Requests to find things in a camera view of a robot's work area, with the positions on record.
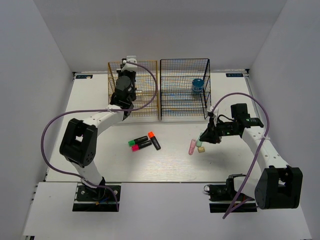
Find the blue tape roll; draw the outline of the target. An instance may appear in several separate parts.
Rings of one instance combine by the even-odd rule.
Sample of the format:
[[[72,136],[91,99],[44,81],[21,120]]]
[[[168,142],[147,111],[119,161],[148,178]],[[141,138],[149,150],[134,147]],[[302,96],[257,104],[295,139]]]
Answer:
[[[205,81],[201,78],[195,78],[192,80],[191,90],[194,94],[201,94],[203,92]]]

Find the orange cap black highlighter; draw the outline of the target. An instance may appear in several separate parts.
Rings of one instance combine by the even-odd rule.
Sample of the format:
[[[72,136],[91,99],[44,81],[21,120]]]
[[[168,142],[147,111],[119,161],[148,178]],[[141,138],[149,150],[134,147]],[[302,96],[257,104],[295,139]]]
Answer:
[[[154,145],[155,149],[156,149],[157,151],[160,150],[160,149],[161,149],[161,146],[160,146],[160,144],[159,144],[159,142],[158,142],[155,134],[154,134],[152,131],[150,131],[150,132],[148,133],[148,137],[150,138],[150,141],[151,141],[152,144]]]

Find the green cap black highlighter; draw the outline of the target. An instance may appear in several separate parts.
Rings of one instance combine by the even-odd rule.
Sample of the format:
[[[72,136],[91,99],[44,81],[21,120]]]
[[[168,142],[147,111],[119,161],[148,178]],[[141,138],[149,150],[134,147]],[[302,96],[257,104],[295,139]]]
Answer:
[[[132,146],[134,146],[134,145],[137,145],[137,144],[140,144],[140,143],[144,143],[144,142],[146,142],[146,141],[148,141],[148,140],[149,140],[148,136],[145,135],[145,136],[141,136],[141,137],[135,138],[135,139],[133,139],[133,140],[130,140],[130,141],[128,142],[128,145],[129,145],[130,147],[132,147]]]

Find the pink cap black highlighter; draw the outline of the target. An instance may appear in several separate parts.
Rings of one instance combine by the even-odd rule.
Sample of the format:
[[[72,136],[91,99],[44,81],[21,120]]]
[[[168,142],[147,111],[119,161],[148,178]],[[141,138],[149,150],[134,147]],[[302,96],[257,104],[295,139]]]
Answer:
[[[150,145],[152,145],[152,141],[151,141],[151,140],[147,140],[147,141],[145,141],[145,142],[140,142],[140,143],[138,143],[138,144],[133,145],[133,146],[131,147],[131,150],[132,150],[133,152],[136,152],[136,151],[139,151],[139,150],[141,150],[141,149],[144,149],[144,148],[146,148],[146,147],[148,147],[148,146],[150,146]]]

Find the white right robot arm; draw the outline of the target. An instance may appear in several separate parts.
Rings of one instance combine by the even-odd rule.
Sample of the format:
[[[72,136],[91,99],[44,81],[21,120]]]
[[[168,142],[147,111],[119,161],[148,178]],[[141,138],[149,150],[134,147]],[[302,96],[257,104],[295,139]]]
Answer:
[[[277,152],[269,139],[264,137],[264,125],[257,117],[251,117],[245,103],[231,107],[229,121],[220,120],[217,111],[209,113],[206,130],[201,142],[219,144],[223,137],[239,136],[257,157],[261,175],[259,178],[245,174],[232,174],[224,186],[209,185],[205,191],[212,201],[236,200],[240,196],[252,198],[260,209],[296,209],[300,203],[303,173],[291,167]]]

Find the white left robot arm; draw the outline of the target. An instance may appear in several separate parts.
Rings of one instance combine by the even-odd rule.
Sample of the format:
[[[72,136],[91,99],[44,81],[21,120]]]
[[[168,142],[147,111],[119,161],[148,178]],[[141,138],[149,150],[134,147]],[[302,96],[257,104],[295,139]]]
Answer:
[[[78,174],[83,177],[82,183],[88,187],[88,193],[99,200],[105,196],[105,179],[99,173],[94,158],[98,136],[109,127],[122,122],[134,108],[136,100],[136,71],[118,70],[115,90],[111,96],[108,111],[100,111],[84,120],[71,119],[66,127],[59,153],[70,162]]]

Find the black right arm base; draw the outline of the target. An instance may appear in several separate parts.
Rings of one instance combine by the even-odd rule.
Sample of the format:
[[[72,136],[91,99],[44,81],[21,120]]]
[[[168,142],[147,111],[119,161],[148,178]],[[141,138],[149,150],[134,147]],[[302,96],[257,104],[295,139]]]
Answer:
[[[206,184],[203,187],[205,194],[209,196],[209,210],[210,213],[225,213],[232,202],[236,191],[234,189],[234,177],[244,177],[243,174],[230,175],[225,183]],[[241,202],[245,201],[243,205],[232,211],[232,213],[255,213],[257,212],[257,206],[253,199],[245,194],[241,193],[233,208]]]

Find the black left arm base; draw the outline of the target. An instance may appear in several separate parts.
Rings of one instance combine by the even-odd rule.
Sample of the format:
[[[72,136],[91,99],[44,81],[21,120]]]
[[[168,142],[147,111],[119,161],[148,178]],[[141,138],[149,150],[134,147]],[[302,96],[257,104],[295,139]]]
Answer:
[[[91,190],[83,184],[78,184],[72,207],[73,212],[117,212],[115,198],[110,190],[97,188]]]

